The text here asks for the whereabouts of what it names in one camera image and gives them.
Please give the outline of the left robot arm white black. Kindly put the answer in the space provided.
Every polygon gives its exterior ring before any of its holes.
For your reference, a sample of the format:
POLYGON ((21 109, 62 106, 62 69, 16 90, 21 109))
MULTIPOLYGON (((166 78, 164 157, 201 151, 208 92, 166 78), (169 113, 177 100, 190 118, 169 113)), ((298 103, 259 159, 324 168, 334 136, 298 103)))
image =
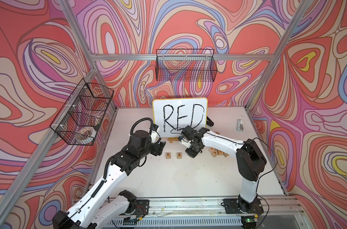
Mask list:
POLYGON ((106 206, 103 203, 131 172, 142 167, 148 155, 160 156, 165 142, 158 135, 158 125, 151 118, 136 121, 130 130, 128 143, 109 157, 103 175, 97 183, 67 211, 58 211, 52 219, 55 229, 102 229, 121 214, 134 214, 137 197, 127 191, 106 206))

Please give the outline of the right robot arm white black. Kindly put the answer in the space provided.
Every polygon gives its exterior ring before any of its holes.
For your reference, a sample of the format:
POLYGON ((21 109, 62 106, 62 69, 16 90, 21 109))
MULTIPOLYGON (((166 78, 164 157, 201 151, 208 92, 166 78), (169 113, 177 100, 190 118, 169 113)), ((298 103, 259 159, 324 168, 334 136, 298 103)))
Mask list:
POLYGON ((264 172, 267 159, 255 139, 235 140, 204 127, 195 130, 187 126, 182 129, 178 141, 186 147, 186 153, 191 158, 195 158, 205 147, 233 156, 237 161, 239 174, 242 176, 239 203, 250 205, 257 200, 259 180, 269 172, 264 172))

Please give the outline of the wooden whiteboard stand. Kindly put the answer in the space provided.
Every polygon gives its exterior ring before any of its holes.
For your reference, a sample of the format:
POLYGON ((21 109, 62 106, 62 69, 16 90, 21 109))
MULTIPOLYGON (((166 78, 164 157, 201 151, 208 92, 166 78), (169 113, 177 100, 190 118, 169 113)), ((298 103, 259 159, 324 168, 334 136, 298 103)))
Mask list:
POLYGON ((171 137, 171 138, 168 138, 168 141, 169 143, 173 143, 173 142, 179 141, 179 139, 178 137, 171 137))

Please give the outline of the black binder clip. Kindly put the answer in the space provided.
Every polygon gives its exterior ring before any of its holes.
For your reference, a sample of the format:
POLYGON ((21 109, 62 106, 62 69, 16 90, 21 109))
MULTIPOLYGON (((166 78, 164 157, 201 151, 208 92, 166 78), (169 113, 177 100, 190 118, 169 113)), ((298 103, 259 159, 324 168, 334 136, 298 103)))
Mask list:
POLYGON ((208 116, 206 117, 206 125, 209 127, 214 126, 214 122, 208 116))

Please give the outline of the whiteboard with yellow rim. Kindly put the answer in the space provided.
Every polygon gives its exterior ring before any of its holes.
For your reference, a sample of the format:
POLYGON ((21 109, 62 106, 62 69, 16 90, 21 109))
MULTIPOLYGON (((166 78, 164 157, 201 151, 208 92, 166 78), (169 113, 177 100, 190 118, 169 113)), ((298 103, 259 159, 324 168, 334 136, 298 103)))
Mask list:
POLYGON ((195 130, 206 127, 207 108, 207 98, 156 99, 153 121, 162 138, 179 137, 187 126, 195 130))

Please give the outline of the grey whiteboard eraser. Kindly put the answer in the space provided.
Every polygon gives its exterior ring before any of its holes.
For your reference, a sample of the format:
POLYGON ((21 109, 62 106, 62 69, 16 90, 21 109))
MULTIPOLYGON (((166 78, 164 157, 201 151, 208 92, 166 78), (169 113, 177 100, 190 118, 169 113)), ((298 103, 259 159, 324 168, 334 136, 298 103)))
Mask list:
POLYGON ((244 120, 242 119, 238 119, 237 120, 237 131, 241 131, 243 132, 245 130, 245 126, 244 126, 244 120))

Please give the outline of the tape roll in basket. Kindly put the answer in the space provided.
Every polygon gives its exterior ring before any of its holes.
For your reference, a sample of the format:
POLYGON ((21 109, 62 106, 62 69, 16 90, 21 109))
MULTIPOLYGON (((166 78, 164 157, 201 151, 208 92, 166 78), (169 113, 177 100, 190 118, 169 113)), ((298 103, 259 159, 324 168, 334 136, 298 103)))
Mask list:
POLYGON ((76 139, 82 143, 90 143, 96 136, 96 130, 93 127, 84 127, 76 134, 76 139))

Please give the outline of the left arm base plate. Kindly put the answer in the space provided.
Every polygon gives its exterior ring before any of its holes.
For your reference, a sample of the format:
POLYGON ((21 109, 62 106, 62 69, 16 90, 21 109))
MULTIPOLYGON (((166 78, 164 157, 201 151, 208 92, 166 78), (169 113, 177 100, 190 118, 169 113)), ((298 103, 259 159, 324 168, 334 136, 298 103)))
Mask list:
POLYGON ((145 216, 149 213, 150 200, 148 199, 138 199, 129 203, 128 209, 125 215, 139 215, 145 216))

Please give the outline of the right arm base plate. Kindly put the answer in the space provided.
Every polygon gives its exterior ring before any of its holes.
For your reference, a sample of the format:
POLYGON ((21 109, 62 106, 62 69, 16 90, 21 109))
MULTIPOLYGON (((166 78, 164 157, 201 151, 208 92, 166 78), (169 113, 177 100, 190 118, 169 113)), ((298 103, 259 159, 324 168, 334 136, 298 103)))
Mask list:
POLYGON ((258 198, 255 198, 251 203, 248 203, 241 198, 225 198, 223 199, 221 206, 225 208, 226 214, 262 215, 264 213, 261 201, 258 198))

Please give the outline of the aluminium rail at front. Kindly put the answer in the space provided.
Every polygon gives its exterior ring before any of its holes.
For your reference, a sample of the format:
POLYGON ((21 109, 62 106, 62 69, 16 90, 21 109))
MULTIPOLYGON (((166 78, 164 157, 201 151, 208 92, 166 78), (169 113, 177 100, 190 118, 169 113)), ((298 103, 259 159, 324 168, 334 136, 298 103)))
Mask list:
MULTIPOLYGON (((196 217, 227 215, 221 206, 223 199, 232 197, 198 197, 198 198, 150 198, 149 213, 146 217, 196 217)), ((265 215, 303 215, 305 211, 299 201, 290 196, 269 196, 258 198, 265 215)), ((95 198, 78 201, 67 212, 74 221, 91 222, 95 219, 112 219, 122 215, 129 203, 138 199, 118 196, 110 201, 104 199, 101 204, 95 198)), ((253 214, 229 214, 235 216, 255 216, 253 214)))

